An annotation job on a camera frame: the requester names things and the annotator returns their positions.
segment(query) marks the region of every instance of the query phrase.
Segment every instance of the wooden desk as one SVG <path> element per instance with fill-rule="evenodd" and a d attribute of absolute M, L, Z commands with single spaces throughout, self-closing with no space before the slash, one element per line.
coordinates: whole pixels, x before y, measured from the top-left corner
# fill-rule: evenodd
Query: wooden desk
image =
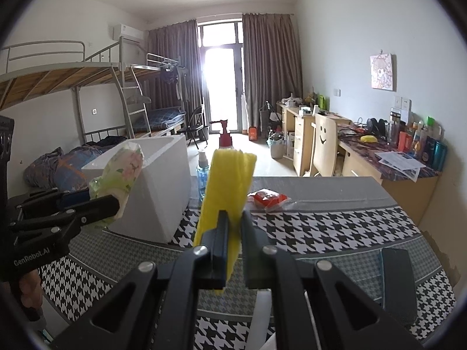
<path fill-rule="evenodd" d="M 312 115 L 302 117 L 298 114 L 300 108 L 286 107 L 280 102 L 277 103 L 277 110 L 282 115 L 282 131 L 284 136 L 287 137 L 287 133 L 289 132 L 295 132 L 293 167 L 298 176 L 303 176 L 310 169 L 315 133 L 312 124 L 315 122 L 315 118 Z M 327 117 L 335 120 L 337 124 L 350 123 L 348 118 L 334 113 L 330 113 Z"/>
<path fill-rule="evenodd" d="M 433 195 L 439 172 L 429 167 L 420 170 L 417 182 L 379 163 L 374 153 L 394 151 L 385 143 L 362 143 L 361 135 L 339 134 L 339 146 L 346 152 L 342 176 L 371 176 L 418 225 Z"/>

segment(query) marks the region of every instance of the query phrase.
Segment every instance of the chair backrest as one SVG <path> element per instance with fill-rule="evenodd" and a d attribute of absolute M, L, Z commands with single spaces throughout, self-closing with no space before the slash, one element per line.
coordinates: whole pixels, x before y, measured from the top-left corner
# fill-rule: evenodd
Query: chair backrest
<path fill-rule="evenodd" d="M 333 176 L 337 156 L 337 124 L 321 115 L 315 116 L 313 164 L 321 176 Z"/>
<path fill-rule="evenodd" d="M 198 106 L 191 114 L 190 121 L 188 122 L 189 127 L 199 126 L 202 123 L 204 114 L 204 104 Z"/>

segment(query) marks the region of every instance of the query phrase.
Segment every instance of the cartoon canvas painting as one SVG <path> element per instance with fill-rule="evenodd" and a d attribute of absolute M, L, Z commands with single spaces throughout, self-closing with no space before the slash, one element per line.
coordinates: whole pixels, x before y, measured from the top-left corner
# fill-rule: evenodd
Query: cartoon canvas painting
<path fill-rule="evenodd" d="M 393 69 L 391 54 L 370 57 L 371 87 L 378 90 L 393 90 Z"/>

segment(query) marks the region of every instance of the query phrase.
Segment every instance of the bed ladder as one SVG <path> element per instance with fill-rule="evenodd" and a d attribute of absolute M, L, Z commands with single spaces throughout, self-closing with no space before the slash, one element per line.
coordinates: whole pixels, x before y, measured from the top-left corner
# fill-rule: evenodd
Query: bed ladder
<path fill-rule="evenodd" d="M 121 63 L 121 68 L 122 68 L 121 79 L 119 80 L 118 77 L 117 77 L 117 74 L 115 73 L 114 68 L 110 67 L 111 72 L 112 72 L 112 77 L 114 79 L 114 82 L 115 82 L 115 84 L 117 86 L 117 89 L 119 91 L 119 94 L 120 94 L 121 104 L 122 104 L 122 107 L 123 107 L 123 115 L 125 116 L 125 125 L 127 126 L 128 136 L 131 139 L 135 138 L 135 131 L 133 129 L 133 123 L 131 121 L 131 116 L 136 115 L 136 114 L 142 114 L 143 118 L 144 118 L 144 123 L 145 123 L 145 126 L 146 126 L 146 133 L 139 136 L 138 138 L 151 137 L 152 136 L 151 126 L 149 124 L 148 112 L 146 110 L 146 104 L 143 103 L 143 107 L 141 109 L 136 110 L 136 111 L 130 112 L 128 110 L 128 105 L 134 105 L 134 104 L 138 104 L 138 103 L 137 102 L 135 102 L 133 104 L 128 104 L 127 103 L 127 99 L 128 99 L 129 96 L 125 95 L 126 90 L 130 90 L 130 91 L 131 90 L 137 90 L 137 93 L 139 94 L 139 96 L 143 96 L 143 91 L 141 89 L 141 85 L 140 85 L 138 79 L 136 78 L 135 70 L 133 69 L 133 66 L 130 66 L 130 72 L 131 72 L 131 77 L 132 77 L 133 81 L 125 81 L 125 65 L 122 64 L 122 63 Z"/>

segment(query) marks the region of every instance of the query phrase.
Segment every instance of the electrical outlet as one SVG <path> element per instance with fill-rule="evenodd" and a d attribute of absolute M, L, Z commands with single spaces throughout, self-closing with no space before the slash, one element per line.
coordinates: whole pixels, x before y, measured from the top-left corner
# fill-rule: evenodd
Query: electrical outlet
<path fill-rule="evenodd" d="M 402 99 L 402 110 L 403 111 L 410 111 L 412 109 L 412 100 L 409 98 Z"/>
<path fill-rule="evenodd" d="M 402 97 L 400 96 L 394 97 L 394 108 L 402 109 Z"/>

